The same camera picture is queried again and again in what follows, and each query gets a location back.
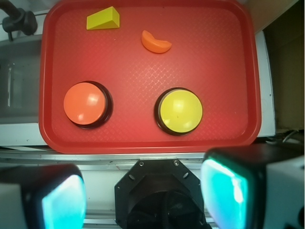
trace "orange segment toy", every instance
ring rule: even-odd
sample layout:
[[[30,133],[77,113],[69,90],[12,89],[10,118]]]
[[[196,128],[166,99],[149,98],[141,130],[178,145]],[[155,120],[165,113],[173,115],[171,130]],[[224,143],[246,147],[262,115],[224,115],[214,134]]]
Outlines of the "orange segment toy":
[[[164,53],[169,51],[172,43],[155,39],[151,33],[144,30],[142,32],[142,44],[146,49],[155,53]]]

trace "white panel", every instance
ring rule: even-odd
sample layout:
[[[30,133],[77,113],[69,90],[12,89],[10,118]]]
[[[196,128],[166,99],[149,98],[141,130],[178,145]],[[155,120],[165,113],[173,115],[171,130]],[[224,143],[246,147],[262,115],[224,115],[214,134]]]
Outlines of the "white panel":
[[[26,229],[18,184],[0,183],[0,228]]]
[[[300,229],[298,214],[304,207],[304,156],[267,166],[264,229]]]
[[[272,79],[264,33],[255,36],[259,82],[261,89],[262,125],[259,137],[275,135],[275,109],[273,101]]]

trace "red tray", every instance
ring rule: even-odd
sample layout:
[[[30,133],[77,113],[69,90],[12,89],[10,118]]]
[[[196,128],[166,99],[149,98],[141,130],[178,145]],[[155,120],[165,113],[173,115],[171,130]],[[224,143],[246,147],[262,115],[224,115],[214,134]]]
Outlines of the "red tray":
[[[121,27],[86,30],[86,17],[109,6]],[[143,30],[173,46],[146,50]],[[113,97],[113,114],[95,129],[74,125],[63,109],[67,90],[97,81]],[[157,125],[153,109],[165,90],[184,87],[203,103],[203,119],[185,136]],[[202,152],[248,145],[261,126],[254,31],[232,0],[64,0],[47,15],[42,37],[40,131],[62,153]]]

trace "orange button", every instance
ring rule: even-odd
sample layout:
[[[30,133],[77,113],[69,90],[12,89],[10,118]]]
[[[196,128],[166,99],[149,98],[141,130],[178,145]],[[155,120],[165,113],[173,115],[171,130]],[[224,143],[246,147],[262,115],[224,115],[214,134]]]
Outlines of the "orange button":
[[[78,83],[67,91],[63,108],[72,122],[89,125],[104,114],[106,97],[94,84]]]

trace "yellow block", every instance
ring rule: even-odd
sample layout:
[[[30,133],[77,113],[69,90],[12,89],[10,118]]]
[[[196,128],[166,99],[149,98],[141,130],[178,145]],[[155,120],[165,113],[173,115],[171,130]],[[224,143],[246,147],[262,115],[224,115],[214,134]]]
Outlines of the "yellow block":
[[[114,29],[120,27],[120,15],[111,6],[87,17],[87,30]]]

